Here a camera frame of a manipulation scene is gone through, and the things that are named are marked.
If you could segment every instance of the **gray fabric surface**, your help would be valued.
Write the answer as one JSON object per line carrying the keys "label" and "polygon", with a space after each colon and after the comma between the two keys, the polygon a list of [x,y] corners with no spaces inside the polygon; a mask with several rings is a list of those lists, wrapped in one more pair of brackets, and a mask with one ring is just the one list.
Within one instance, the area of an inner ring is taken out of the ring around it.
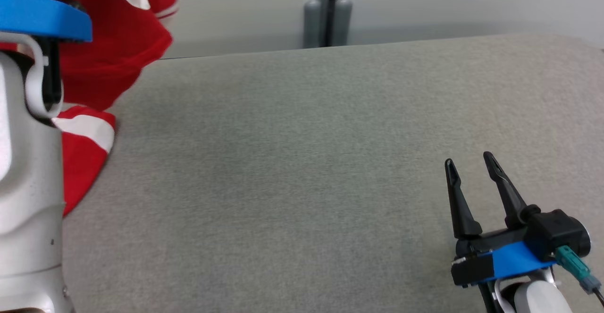
{"label": "gray fabric surface", "polygon": [[[494,152],[589,228],[604,278],[604,55],[512,35],[160,61],[65,220],[80,312],[481,312],[453,285],[444,161],[485,231]],[[600,309],[557,278],[576,313]]]}

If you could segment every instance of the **white panel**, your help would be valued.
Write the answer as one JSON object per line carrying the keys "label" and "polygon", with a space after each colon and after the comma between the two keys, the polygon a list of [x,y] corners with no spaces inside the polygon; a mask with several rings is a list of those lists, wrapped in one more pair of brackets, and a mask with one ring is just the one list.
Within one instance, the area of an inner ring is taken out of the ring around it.
{"label": "white panel", "polygon": [[604,0],[352,0],[349,44],[513,32],[582,37],[604,48]]}
{"label": "white panel", "polygon": [[179,0],[166,57],[302,48],[309,0]]}

